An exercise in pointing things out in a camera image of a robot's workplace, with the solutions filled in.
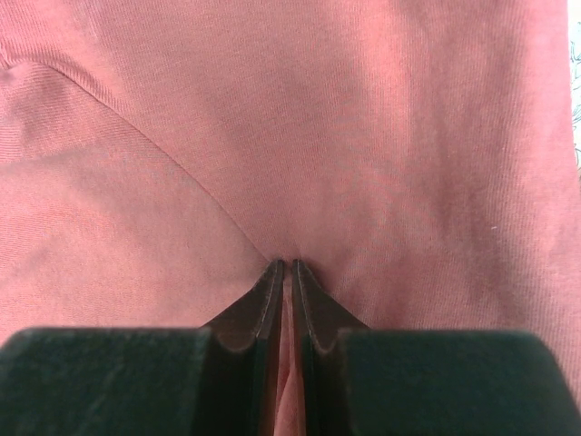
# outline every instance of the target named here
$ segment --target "red fabric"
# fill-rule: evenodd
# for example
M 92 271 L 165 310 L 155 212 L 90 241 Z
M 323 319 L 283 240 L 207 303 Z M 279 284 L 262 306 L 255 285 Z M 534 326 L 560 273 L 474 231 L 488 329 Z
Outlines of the red fabric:
M 300 257 L 373 327 L 537 333 L 581 401 L 566 26 L 566 0 L 0 0 L 0 342 L 200 325 Z

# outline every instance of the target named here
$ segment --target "cloth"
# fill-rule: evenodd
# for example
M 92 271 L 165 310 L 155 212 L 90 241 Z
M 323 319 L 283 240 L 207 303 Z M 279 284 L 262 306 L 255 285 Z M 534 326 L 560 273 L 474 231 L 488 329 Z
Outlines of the cloth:
M 536 333 L 581 403 L 566 25 L 565 0 L 0 0 L 0 341 L 201 325 L 302 258 L 375 328 Z

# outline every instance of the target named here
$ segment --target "garment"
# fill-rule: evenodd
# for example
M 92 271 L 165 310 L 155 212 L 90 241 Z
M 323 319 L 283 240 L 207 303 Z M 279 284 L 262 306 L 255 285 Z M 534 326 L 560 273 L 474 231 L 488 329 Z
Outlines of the garment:
M 0 342 L 201 325 L 300 257 L 375 328 L 538 334 L 581 403 L 566 24 L 565 0 L 0 0 Z

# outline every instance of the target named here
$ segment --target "ribbed fabric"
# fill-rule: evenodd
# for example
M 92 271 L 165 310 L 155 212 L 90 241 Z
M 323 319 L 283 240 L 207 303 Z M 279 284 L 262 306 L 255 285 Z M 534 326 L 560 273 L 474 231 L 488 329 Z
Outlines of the ribbed fabric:
M 301 257 L 373 327 L 535 332 L 581 404 L 566 26 L 565 0 L 0 2 L 0 342 L 200 325 Z

